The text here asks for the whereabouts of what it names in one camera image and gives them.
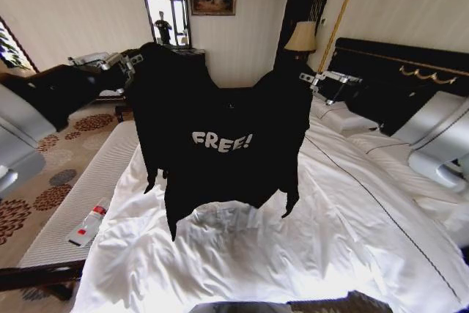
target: lamp shade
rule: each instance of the lamp shade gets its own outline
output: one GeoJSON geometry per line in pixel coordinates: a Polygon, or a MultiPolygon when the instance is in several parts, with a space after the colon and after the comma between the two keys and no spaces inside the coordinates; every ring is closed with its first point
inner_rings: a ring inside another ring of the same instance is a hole
{"type": "Polygon", "coordinates": [[[315,28],[316,23],[314,21],[298,22],[290,40],[285,45],[285,49],[289,51],[313,51],[316,49],[315,28]]]}

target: white duvet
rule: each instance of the white duvet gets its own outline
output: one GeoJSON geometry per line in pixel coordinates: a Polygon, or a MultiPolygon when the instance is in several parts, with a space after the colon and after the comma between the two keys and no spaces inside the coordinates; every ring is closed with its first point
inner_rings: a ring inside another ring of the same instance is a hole
{"type": "Polygon", "coordinates": [[[300,201],[285,219],[280,191],[259,210],[212,203],[178,223],[173,243],[164,180],[143,194],[138,147],[92,245],[73,311],[186,313],[198,303],[284,303],[352,290],[396,313],[449,313],[469,303],[459,249],[360,150],[311,118],[298,162],[300,201]]]}

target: black headboard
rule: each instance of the black headboard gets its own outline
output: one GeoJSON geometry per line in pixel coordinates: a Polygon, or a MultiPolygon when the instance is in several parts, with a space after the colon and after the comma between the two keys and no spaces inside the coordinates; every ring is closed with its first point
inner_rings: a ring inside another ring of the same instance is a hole
{"type": "Polygon", "coordinates": [[[339,38],[328,69],[363,79],[347,106],[389,136],[437,91],[469,96],[466,53],[339,38]]]}
{"type": "Polygon", "coordinates": [[[329,70],[411,87],[469,95],[469,54],[339,38],[329,70]]]}

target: mirror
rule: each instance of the mirror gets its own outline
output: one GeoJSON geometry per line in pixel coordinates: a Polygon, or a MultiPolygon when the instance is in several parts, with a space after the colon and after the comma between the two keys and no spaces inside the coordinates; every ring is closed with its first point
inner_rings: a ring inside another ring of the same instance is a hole
{"type": "Polygon", "coordinates": [[[153,40],[171,48],[192,48],[188,0],[145,0],[153,40]]]}

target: floor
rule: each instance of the floor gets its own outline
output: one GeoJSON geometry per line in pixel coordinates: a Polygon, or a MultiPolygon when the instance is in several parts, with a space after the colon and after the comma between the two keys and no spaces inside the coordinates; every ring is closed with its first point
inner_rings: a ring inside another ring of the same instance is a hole
{"type": "MultiPolygon", "coordinates": [[[[44,138],[45,167],[0,202],[0,268],[15,267],[55,209],[117,125],[115,103],[94,103],[70,116],[69,126],[44,138]]],[[[0,312],[69,312],[36,289],[0,292],[0,312]]]]}

